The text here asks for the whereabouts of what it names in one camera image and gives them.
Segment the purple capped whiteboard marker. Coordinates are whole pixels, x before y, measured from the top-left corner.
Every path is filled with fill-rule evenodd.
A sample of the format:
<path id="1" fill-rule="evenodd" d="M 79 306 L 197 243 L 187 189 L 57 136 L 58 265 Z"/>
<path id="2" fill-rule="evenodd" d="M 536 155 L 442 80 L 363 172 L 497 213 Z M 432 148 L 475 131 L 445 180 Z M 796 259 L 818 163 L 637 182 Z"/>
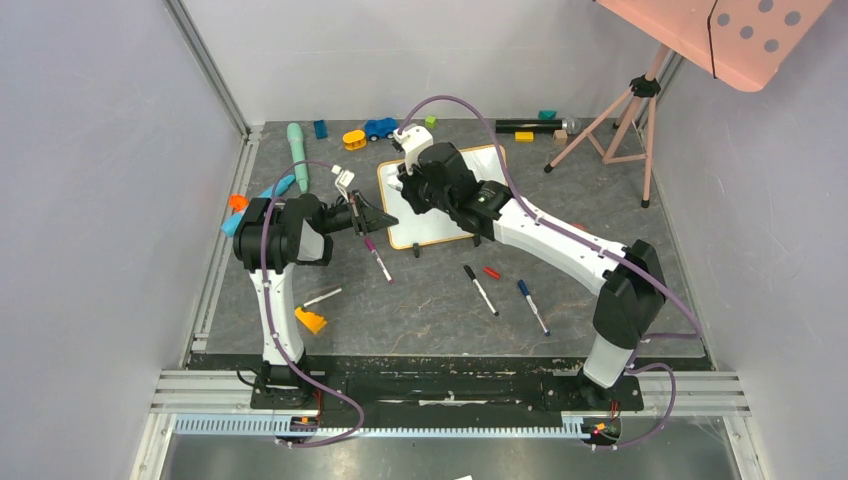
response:
<path id="1" fill-rule="evenodd" d="M 377 251 L 376 246 L 373 243 L 373 241 L 368 236 L 365 236 L 364 237 L 364 243 L 365 243 L 367 249 L 369 250 L 369 252 L 373 255 L 373 257 L 374 257 L 377 265 L 379 266 L 382 274 L 384 275 L 386 281 L 389 284 L 393 284 L 394 279 L 391 276 L 390 272 L 388 271 L 382 257 L 380 256 L 379 252 Z"/>

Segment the white whiteboard orange frame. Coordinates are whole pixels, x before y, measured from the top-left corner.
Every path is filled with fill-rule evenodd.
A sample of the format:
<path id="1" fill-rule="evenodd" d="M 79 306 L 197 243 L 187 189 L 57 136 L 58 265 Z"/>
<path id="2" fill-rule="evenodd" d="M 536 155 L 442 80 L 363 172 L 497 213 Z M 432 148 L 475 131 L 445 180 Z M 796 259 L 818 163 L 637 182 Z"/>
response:
<path id="1" fill-rule="evenodd" d="M 464 161 L 477 178 L 491 178 L 506 183 L 502 173 L 498 154 L 492 144 L 460 150 Z M 377 179 L 383 211 L 398 220 L 398 224 L 388 228 L 390 245 L 395 250 L 410 249 L 461 239 L 472 238 L 471 233 L 463 231 L 450 217 L 437 209 L 425 214 L 415 214 L 399 191 L 389 186 L 389 178 L 397 173 L 402 159 L 381 163 L 377 167 Z"/>

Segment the red marker cap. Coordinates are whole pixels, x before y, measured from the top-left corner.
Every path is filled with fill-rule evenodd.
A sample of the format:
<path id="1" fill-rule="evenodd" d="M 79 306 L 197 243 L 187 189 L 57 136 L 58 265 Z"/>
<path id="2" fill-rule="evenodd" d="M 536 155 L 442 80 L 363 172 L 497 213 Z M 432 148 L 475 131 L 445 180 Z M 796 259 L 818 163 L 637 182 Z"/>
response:
<path id="1" fill-rule="evenodd" d="M 490 267 L 484 267 L 484 268 L 483 268 L 483 272 L 484 272 L 486 275 L 488 275 L 488 276 L 490 276 L 490 277 L 492 277 L 492 278 L 494 278 L 494 279 L 500 279 L 500 278 L 501 278 L 501 274 L 500 274 L 499 272 L 497 272 L 496 270 L 494 270 L 493 268 L 490 268 Z"/>

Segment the blue capped whiteboard marker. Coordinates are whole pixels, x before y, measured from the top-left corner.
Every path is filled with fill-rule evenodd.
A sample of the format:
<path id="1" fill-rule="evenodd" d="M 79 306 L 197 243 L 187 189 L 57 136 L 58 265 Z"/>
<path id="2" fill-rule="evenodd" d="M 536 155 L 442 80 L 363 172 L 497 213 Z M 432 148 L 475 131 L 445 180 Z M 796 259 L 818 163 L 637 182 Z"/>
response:
<path id="1" fill-rule="evenodd" d="M 538 323 L 540 324 L 540 327 L 541 327 L 541 329 L 542 329 L 542 331 L 543 331 L 544 335 L 545 335 L 545 336 L 550 336 L 550 335 L 551 335 L 550 329 L 549 329 L 549 328 L 547 327 L 547 325 L 545 324 L 545 321 L 544 321 L 544 319 L 542 318 L 541 313 L 540 313 L 540 311 L 539 311 L 539 309 L 538 309 L 537 305 L 535 304 L 535 302 L 534 302 L 534 300 L 533 300 L 533 298 L 532 298 L 532 295 L 531 295 L 531 293 L 530 293 L 530 291 L 529 291 L 529 288 L 528 288 L 528 286 L 527 286 L 526 282 L 525 282 L 523 279 L 519 279 L 519 280 L 517 281 L 517 286 L 518 286 L 518 288 L 519 288 L 519 290 L 520 290 L 520 292 L 521 292 L 522 296 L 523 296 L 523 297 L 524 297 L 524 299 L 526 300 L 526 302 L 527 302 L 527 304 L 528 304 L 528 306 L 529 306 L 529 308 L 530 308 L 531 312 L 533 313 L 534 317 L 536 318 L 536 320 L 537 320 L 537 321 L 538 321 Z"/>

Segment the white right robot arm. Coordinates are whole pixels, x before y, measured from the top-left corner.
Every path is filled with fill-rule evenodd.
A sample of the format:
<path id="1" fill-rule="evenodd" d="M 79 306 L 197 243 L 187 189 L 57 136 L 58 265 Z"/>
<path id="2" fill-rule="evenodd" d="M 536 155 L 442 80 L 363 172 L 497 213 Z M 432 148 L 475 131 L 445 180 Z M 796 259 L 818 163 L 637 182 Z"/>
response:
<path id="1" fill-rule="evenodd" d="M 452 143 L 428 146 L 389 175 L 414 213 L 438 210 L 475 238 L 515 247 L 569 275 L 596 296 L 596 337 L 577 382 L 580 400 L 602 408 L 666 302 L 655 248 L 606 241 L 547 215 L 511 191 L 501 161 L 466 158 Z"/>

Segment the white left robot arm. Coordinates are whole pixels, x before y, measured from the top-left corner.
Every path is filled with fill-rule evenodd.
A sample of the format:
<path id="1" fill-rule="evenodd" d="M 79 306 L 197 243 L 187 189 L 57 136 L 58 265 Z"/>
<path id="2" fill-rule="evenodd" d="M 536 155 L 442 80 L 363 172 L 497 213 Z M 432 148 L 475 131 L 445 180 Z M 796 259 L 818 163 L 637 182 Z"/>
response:
<path id="1" fill-rule="evenodd" d="M 234 232 L 233 253 L 249 274 L 260 308 L 259 388 L 275 390 L 295 408 L 306 405 L 314 394 L 314 381 L 305 374 L 305 345 L 295 314 L 294 268 L 328 265 L 333 233 L 351 229 L 364 237 L 398 223 L 358 190 L 334 204 L 311 193 L 287 199 L 280 206 L 270 198 L 250 200 Z"/>

